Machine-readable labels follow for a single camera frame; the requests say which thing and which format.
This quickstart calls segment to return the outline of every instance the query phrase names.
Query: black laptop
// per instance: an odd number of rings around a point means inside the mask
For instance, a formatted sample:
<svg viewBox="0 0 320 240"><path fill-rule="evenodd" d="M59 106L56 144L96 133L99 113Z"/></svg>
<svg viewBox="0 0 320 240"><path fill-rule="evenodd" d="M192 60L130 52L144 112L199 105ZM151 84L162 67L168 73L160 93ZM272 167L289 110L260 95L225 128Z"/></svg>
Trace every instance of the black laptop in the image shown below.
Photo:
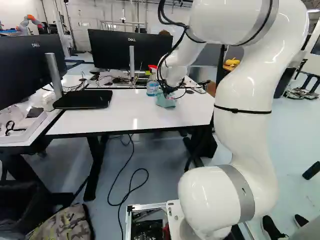
<svg viewBox="0 0 320 240"><path fill-rule="evenodd" d="M112 98L111 90L69 91L53 103L55 109L102 109L107 108Z"/></svg>

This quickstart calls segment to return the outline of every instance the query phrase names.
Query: desk surface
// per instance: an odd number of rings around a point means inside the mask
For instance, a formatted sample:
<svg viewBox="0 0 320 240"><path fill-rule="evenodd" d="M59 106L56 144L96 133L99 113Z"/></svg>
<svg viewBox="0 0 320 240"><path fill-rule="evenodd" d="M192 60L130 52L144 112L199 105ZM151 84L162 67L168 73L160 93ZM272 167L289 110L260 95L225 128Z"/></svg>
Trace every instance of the desk surface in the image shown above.
<svg viewBox="0 0 320 240"><path fill-rule="evenodd" d="M186 93L176 107L165 109L155 104L146 89L113 89L108 108L67 110L46 133L66 137L88 133L152 130L210 124L215 99L206 94ZM181 96L184 89L176 91Z"/></svg>
<svg viewBox="0 0 320 240"><path fill-rule="evenodd" d="M80 84L81 82L79 79L81 76L79 75L65 75L63 77L62 85L65 87L72 87ZM45 89L51 90L52 88L49 85L46 85L44 87ZM16 104L21 108L21 110L25 113L27 113L31 107L42 107L41 106L41 99L43 96L48 94L48 91L45 91L43 89L39 89L36 91L35 94L29 97L28 101L25 101L23 103L18 103ZM33 134L28 138L27 141L20 141L20 142L12 142L12 143L1 143L0 148L2 147L27 147L30 146L36 139L37 137L49 126L49 124L59 115L59 113L62 110L60 109L55 109L53 111L47 112L47 117L46 119L40 124L40 126L33 132Z"/></svg>

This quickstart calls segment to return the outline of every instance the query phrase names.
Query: person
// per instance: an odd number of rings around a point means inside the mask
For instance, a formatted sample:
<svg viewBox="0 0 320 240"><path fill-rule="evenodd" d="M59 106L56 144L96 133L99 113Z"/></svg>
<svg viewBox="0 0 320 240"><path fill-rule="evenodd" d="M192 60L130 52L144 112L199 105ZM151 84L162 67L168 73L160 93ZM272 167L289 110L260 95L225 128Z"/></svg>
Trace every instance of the person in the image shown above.
<svg viewBox="0 0 320 240"><path fill-rule="evenodd" d="M170 32L168 32L167 30L161 30L158 35L165 35L165 36L171 36Z"/></svg>

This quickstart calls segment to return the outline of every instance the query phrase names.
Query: phone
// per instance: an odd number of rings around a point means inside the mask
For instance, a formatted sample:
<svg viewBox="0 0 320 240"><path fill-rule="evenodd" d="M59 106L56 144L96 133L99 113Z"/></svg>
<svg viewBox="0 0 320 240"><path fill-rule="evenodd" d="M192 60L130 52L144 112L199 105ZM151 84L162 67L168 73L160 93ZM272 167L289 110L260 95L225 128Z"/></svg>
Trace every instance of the phone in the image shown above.
<svg viewBox="0 0 320 240"><path fill-rule="evenodd" d="M199 94L206 94L207 92L201 87L191 87L191 89Z"/></svg>

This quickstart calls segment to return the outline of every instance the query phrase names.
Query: dell monitor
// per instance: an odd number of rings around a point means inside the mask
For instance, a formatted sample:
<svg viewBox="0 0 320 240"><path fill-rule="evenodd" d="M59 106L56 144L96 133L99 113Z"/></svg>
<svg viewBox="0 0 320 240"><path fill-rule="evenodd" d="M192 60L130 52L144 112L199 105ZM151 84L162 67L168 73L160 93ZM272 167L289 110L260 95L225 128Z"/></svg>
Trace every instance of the dell monitor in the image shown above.
<svg viewBox="0 0 320 240"><path fill-rule="evenodd" d="M88 29L94 66L100 69L130 69L129 46L134 46L135 70L158 65L172 48L173 37L148 33Z"/></svg>
<svg viewBox="0 0 320 240"><path fill-rule="evenodd" d="M19 103L51 82L45 53L54 53L60 76L67 73L56 34L0 37L0 110Z"/></svg>

